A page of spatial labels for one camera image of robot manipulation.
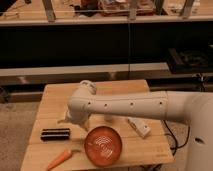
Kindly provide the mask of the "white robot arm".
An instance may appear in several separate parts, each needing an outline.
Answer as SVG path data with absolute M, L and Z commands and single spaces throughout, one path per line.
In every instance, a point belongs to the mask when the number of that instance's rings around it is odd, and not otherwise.
M 167 120 L 190 126 L 185 171 L 213 171 L 213 92 L 154 91 L 97 95 L 96 84 L 79 83 L 63 122 L 86 129 L 92 114 Z

